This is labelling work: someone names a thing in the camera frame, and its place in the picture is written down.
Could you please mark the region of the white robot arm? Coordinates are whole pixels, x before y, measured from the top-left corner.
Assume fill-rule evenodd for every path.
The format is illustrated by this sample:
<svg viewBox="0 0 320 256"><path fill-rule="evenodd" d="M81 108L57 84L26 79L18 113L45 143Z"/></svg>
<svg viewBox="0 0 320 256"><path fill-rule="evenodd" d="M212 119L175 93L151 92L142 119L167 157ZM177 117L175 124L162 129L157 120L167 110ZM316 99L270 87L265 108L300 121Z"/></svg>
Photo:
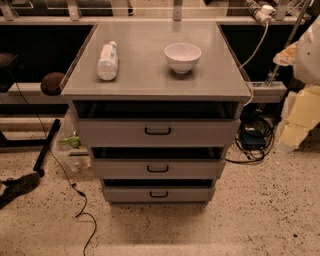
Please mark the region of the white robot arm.
<svg viewBox="0 0 320 256"><path fill-rule="evenodd" d="M276 54L273 62L292 66L294 77L305 84L295 97L278 139L277 150L289 153L320 124L320 16L298 41Z"/></svg>

